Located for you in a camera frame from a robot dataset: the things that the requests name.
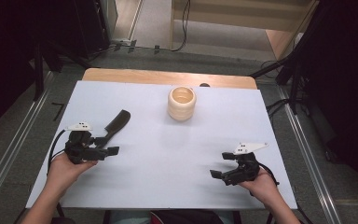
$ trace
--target table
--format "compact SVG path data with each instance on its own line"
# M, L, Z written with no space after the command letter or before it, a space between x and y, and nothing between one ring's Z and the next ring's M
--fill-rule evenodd
M212 88L198 87L205 82ZM191 119L178 122L169 117L166 104L173 85L168 83L192 87L198 95ZM223 88L239 83L250 90ZM62 207L263 209L264 205L246 190L227 187L209 174L209 170L236 168L237 163L224 161L221 153L233 151L240 141L252 141L269 143L255 155L274 172L283 198L296 208L281 153L252 78L89 69L76 84L58 131L87 121L94 128L93 136L103 136L103 128L121 109L131 112L131 120L107 145L120 146L118 155L79 177L62 198ZM67 135L57 146L63 146ZM43 188L46 170L45 161L27 207Z
M171 32L173 21L182 19L186 3L172 0ZM280 60L298 33L305 31L317 5L317 0L191 0L188 20L266 29Z

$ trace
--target floor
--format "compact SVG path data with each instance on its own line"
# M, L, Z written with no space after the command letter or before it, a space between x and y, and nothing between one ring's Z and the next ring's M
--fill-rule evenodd
M157 35L158 31L163 29L151 22L158 21L156 18L153 19L153 15L156 15L153 11L161 11L161 7L166 7L168 2L170 1L143 1L131 39L137 40L137 47L168 47L167 34ZM153 23L154 27L147 27L147 23ZM175 47L181 44L182 37L181 21L176 21L173 37ZM265 66L263 62L274 60L263 30L190 22L186 46L180 53L161 52L153 56L152 49L138 50L131 54L122 49L118 52L104 53L93 64L98 67L155 70L161 68L243 76ZM67 64L61 74L47 75L46 83L50 87L47 88L46 98L39 102L41 105L32 103L33 88L30 88L0 119L0 160L10 156L7 155L7 151L18 149L17 154L11 155L13 161L8 165L10 169L0 173L0 176L6 177L0 182L0 223L12 222L25 205L33 180L47 153L46 146L51 143L52 133L56 132L60 120L54 120L59 110L54 104L68 101L76 81L82 78L82 73L82 69L76 64ZM273 78L270 78L276 75L277 72L272 71L256 80L266 105L281 99L290 88L290 85L277 87ZM27 114L32 107L39 111L34 117ZM334 164L325 159L324 145L311 119L301 109L298 111L299 114L292 121L290 110L283 109L274 116L273 122L298 203L314 223L358 223L358 174L345 164ZM26 138L18 144L14 141L13 144L13 136L19 131L19 127L22 127L23 119L28 117L31 128L23 130ZM302 128L303 136L297 135L294 131L296 120ZM301 139L307 144L301 144L301 141L298 141ZM309 154L316 161L313 166L306 162ZM315 173L312 169L317 170L317 176L312 176L312 173ZM333 207L324 207L318 190L321 183L325 184L322 187L326 188L322 193L327 193L331 197ZM76 223L102 223L103 219L103 211L79 212L69 209L65 214L68 217L75 217ZM331 218L330 215L337 215L338 218ZM267 219L267 214L265 211L241 211L241 217L242 223L263 223Z

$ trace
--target human hand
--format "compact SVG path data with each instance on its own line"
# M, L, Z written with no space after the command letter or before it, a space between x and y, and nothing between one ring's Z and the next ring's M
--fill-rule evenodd
M63 152L51 162L45 189L61 197L83 172L97 163L97 161L85 161L73 164Z
M251 191L251 193L265 206L270 206L273 203L282 200L282 196L272 180L269 173L260 168L257 178L254 181L244 181L238 185Z

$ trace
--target gray floor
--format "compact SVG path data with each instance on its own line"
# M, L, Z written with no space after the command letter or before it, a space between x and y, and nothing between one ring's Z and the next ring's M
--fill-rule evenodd
M102 68L132 68L145 70L163 70L175 72L192 72L203 74L221 74L246 76L257 71L262 62L273 60L266 36L259 30L247 30L250 36L247 41L229 40L225 35L196 35L198 25L189 28L188 43L183 52L161 51L154 54L151 49L136 49L128 53L128 49L107 51L92 61L92 65ZM211 32L219 34L222 29ZM136 31L138 43L144 42L154 46L157 39L143 38L142 32ZM178 32L174 39L180 43ZM0 186L0 223L12 223L24 207L48 147L60 122L54 121L59 108L52 103L66 104L76 81L81 79L84 70L77 64L67 64L61 73L55 73L46 101L36 117L31 130L22 142L20 152L11 165L7 177ZM273 71L269 77L276 76ZM273 78L263 76L257 79L257 87L261 90L266 105L280 99ZM34 87L26 91L18 101L0 119L0 160L7 151L10 141L32 105ZM301 110L298 118L309 140L310 148L317 161L323 178L336 204L342 223L358 223L358 174L345 164L333 164L324 158L324 145L321 142L310 118ZM274 116L274 129L280 146L284 164L293 186L299 205L313 223L328 223L314 183L300 152L293 128L284 110ZM65 209L65 214L76 223L102 223L103 211ZM241 211L242 223L265 223L266 211Z

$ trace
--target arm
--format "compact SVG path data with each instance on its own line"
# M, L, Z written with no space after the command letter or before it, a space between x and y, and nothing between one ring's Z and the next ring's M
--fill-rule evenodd
M95 164L97 164L97 161L87 161L75 165L69 161L66 153L58 155L51 163L45 187L22 221L22 224L49 224L61 196L83 172Z
M299 223L297 217L284 201L267 171L260 169L258 177L254 181L245 181L239 185L251 191L252 194L266 206L277 223Z

